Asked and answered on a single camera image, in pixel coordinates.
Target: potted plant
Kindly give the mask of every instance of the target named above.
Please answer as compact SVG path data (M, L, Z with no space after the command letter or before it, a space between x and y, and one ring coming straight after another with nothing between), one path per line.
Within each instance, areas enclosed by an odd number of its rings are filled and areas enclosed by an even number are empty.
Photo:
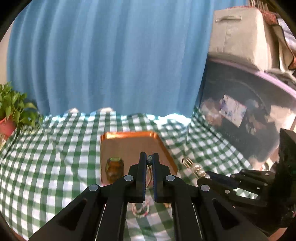
M0 134L4 135L5 139L8 139L16 128L22 130L29 126L36 129L43 121L43 117L36 111L36 106L25 102L26 97L25 93L12 90L9 83L0 84Z

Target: blue curtain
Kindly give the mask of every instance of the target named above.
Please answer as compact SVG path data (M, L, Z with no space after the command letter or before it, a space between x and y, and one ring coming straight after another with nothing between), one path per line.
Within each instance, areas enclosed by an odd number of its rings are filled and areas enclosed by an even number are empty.
M213 11L246 1L33 0L14 22L7 78L43 114L189 117Z

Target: tray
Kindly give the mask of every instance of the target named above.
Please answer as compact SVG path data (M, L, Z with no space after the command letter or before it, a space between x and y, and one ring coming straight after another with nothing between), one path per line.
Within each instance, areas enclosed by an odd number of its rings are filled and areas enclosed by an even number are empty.
M157 133L153 131L107 132L101 135L102 184L110 184L105 172L109 158L121 158L124 163L124 175L127 175L130 166L139 163L141 152L146 152L147 155L157 152L160 163L168 166L171 174L177 174L178 168Z

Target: label on bin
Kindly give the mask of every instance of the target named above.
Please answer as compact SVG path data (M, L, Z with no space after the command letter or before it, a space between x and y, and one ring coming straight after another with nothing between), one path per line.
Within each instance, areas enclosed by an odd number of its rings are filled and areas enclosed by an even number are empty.
M239 103L238 101L232 99L228 95L224 95L223 99L220 101L221 109L219 113L224 116L227 120L231 121L237 127L240 126L244 114L247 108Z

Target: green and white checkered tablecloth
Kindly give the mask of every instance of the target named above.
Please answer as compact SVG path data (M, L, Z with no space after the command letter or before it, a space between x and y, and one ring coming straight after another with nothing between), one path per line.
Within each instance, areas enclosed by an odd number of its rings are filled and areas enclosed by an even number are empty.
M159 134L179 167L177 175L192 185L196 178L181 164L183 156L205 170L226 175L250 168L197 109L188 126L175 120L160 124L150 115L115 112L46 117L38 131L21 133L15 142L16 136L12 136L0 151L0 211L9 226L28 239L87 186L100 184L100 136L104 132L145 130ZM128 205L125 240L173 238L171 209L155 204L152 196L148 190L147 217L136 218Z

